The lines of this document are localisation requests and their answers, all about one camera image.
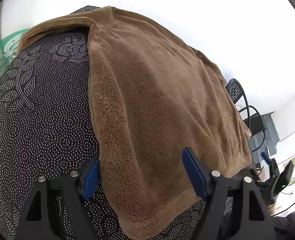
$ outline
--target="white ceiling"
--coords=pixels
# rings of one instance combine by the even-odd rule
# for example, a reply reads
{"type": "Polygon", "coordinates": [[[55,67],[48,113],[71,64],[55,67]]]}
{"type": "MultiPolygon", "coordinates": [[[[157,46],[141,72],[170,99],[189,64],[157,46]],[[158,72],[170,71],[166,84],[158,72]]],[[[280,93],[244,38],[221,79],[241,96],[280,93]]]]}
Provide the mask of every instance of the white ceiling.
{"type": "Polygon", "coordinates": [[[116,6],[162,24],[240,81],[262,114],[295,94],[295,10],[288,0],[3,0],[1,38],[85,5],[116,6]]]}

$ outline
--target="blue clamp pad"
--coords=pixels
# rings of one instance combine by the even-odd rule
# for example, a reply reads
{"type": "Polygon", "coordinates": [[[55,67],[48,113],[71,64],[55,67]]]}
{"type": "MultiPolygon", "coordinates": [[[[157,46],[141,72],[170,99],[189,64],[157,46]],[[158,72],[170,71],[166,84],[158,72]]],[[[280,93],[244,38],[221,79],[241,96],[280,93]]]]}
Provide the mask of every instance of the blue clamp pad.
{"type": "Polygon", "coordinates": [[[213,194],[209,167],[187,147],[182,152],[182,162],[197,196],[207,199],[213,194]]]}
{"type": "Polygon", "coordinates": [[[100,182],[100,165],[99,161],[94,163],[92,169],[89,174],[86,176],[84,180],[84,190],[82,192],[83,200],[88,200],[89,197],[92,197],[95,193],[96,187],[100,182]]]}

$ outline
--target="black metal frame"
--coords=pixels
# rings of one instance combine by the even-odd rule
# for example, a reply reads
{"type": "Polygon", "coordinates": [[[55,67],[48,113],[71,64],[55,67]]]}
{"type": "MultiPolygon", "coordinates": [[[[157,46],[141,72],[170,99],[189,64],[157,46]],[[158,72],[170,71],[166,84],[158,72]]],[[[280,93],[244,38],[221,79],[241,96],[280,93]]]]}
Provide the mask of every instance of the black metal frame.
{"type": "MultiPolygon", "coordinates": [[[[261,121],[262,121],[262,125],[263,125],[263,129],[261,130],[261,132],[263,132],[263,140],[262,140],[262,142],[261,142],[261,144],[260,144],[259,147],[257,147],[257,148],[255,148],[254,150],[252,150],[252,152],[254,153],[254,152],[256,152],[258,149],[261,148],[261,146],[263,145],[263,143],[264,143],[264,141],[265,141],[265,126],[264,126],[263,118],[261,117],[259,111],[257,111],[257,109],[256,109],[254,106],[248,106],[248,109],[250,109],[250,108],[252,108],[252,109],[258,114],[259,118],[260,118],[261,121]]],[[[247,108],[246,108],[246,107],[242,108],[242,109],[239,111],[239,113],[242,112],[242,111],[244,111],[245,109],[247,109],[247,108]]],[[[250,123],[251,123],[251,116],[250,116],[250,118],[245,119],[245,120],[243,120],[243,121],[246,121],[246,120],[248,120],[248,122],[249,122],[249,126],[250,126],[250,123]]]]}
{"type": "MultiPolygon", "coordinates": [[[[245,93],[244,93],[244,90],[243,90],[243,87],[241,86],[241,84],[240,84],[236,79],[232,78],[232,79],[228,82],[228,84],[226,85],[225,88],[226,88],[226,90],[227,90],[229,96],[231,96],[231,86],[232,86],[232,83],[237,84],[237,85],[239,86],[241,92],[242,92],[242,94],[241,94],[236,100],[234,100],[233,103],[236,104],[236,103],[240,100],[240,98],[243,96],[244,101],[245,101],[245,103],[246,103],[246,107],[243,108],[242,110],[240,110],[239,113],[242,112],[244,109],[246,109],[246,111],[247,111],[247,115],[248,115],[248,120],[250,120],[250,109],[249,109],[249,104],[248,104],[248,101],[247,101],[247,99],[246,99],[246,95],[245,95],[245,93]]],[[[248,128],[251,129],[251,122],[249,122],[249,124],[248,124],[248,128]]]]}

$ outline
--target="black plastic part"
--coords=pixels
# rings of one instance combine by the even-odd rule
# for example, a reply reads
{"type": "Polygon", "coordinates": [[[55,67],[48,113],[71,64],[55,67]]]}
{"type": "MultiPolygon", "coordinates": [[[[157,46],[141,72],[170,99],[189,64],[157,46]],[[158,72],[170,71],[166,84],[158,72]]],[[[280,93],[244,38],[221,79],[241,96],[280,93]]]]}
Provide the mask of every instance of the black plastic part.
{"type": "Polygon", "coordinates": [[[24,206],[15,240],[65,239],[58,217],[57,195],[65,204],[75,240],[99,240],[78,193],[78,181],[79,176],[64,174],[50,181],[35,182],[24,206]]]}
{"type": "Polygon", "coordinates": [[[272,197],[276,197],[289,184],[293,169],[294,165],[292,161],[290,161],[273,185],[271,192],[272,197]]]}
{"type": "Polygon", "coordinates": [[[279,192],[275,191],[275,186],[280,177],[280,171],[275,159],[266,160],[269,164],[270,178],[265,182],[257,181],[257,187],[265,202],[265,205],[271,206],[275,204],[274,198],[278,196],[279,192]]]}
{"type": "Polygon", "coordinates": [[[68,174],[61,177],[63,198],[67,210],[67,218],[76,240],[94,240],[99,237],[94,231],[87,212],[82,204],[81,196],[76,189],[78,177],[72,178],[68,174]]]}
{"type": "Polygon", "coordinates": [[[61,229],[53,228],[51,221],[58,221],[56,212],[49,213],[49,202],[52,194],[48,194],[48,183],[35,182],[34,187],[22,210],[21,218],[17,226],[15,240],[60,240],[63,239],[61,229]]]}
{"type": "MultiPolygon", "coordinates": [[[[197,158],[191,148],[193,158],[197,158]]],[[[223,175],[214,177],[209,168],[201,160],[196,163],[201,172],[205,172],[211,180],[213,193],[208,197],[201,220],[198,222],[192,235],[194,240],[216,240],[220,231],[221,221],[225,210],[227,197],[233,197],[233,208],[225,239],[231,240],[257,240],[258,234],[250,233],[254,228],[259,228],[264,233],[265,239],[275,240],[275,232],[261,194],[254,182],[245,182],[244,179],[230,179],[223,175]]]]}

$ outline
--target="mesh chair back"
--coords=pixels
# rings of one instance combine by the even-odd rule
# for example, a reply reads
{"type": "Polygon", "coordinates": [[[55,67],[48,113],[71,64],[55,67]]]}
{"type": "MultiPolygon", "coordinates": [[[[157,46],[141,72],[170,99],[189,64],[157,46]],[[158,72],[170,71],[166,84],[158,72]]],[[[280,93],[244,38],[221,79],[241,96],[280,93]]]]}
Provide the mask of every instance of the mesh chair back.
{"type": "Polygon", "coordinates": [[[234,104],[244,95],[240,83],[235,79],[231,79],[226,88],[234,104]]]}
{"type": "MultiPolygon", "coordinates": [[[[262,121],[261,116],[258,113],[255,113],[250,116],[251,120],[251,128],[250,131],[252,133],[251,137],[258,134],[259,132],[263,131],[264,129],[264,124],[262,121]]],[[[244,119],[244,123],[246,124],[247,127],[249,127],[249,119],[244,119]]]]}

